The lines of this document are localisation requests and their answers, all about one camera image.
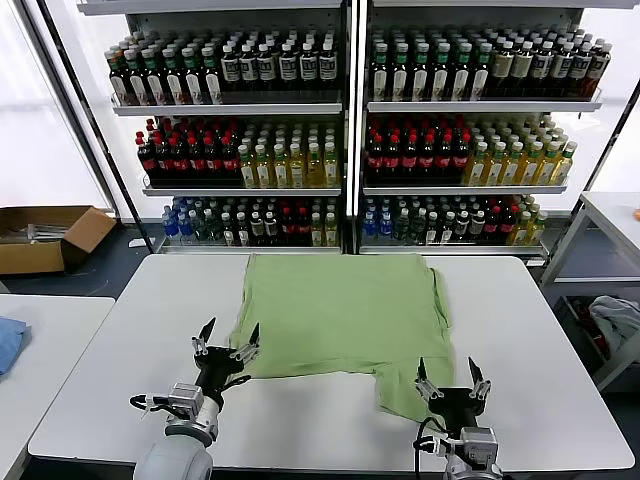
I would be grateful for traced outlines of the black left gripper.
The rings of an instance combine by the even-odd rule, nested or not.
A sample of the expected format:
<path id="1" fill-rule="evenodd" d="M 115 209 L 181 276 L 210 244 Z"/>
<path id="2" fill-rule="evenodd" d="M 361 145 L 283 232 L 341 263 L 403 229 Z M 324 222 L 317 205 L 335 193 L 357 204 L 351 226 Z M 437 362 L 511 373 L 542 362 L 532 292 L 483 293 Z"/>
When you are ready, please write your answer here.
<path id="1" fill-rule="evenodd" d="M 205 397 L 223 403 L 224 392 L 251 379 L 244 370 L 259 352 L 260 324 L 254 326 L 249 341 L 235 349 L 207 346 L 215 322 L 216 318 L 211 318 L 191 339 L 194 361 L 200 370 L 195 385 Z"/>

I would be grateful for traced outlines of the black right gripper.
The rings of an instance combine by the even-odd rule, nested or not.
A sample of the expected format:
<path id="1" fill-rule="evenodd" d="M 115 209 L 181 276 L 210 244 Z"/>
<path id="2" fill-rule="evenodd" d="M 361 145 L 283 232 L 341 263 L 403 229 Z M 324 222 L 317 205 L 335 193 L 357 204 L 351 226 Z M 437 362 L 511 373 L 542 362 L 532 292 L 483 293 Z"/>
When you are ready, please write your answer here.
<path id="1" fill-rule="evenodd" d="M 473 387 L 449 387 L 439 390 L 427 377 L 424 358 L 419 359 L 416 390 L 429 411 L 439 415 L 447 431 L 461 431 L 465 427 L 477 427 L 477 418 L 484 413 L 486 397 L 491 390 L 491 381 L 483 376 L 480 367 L 468 358 Z"/>

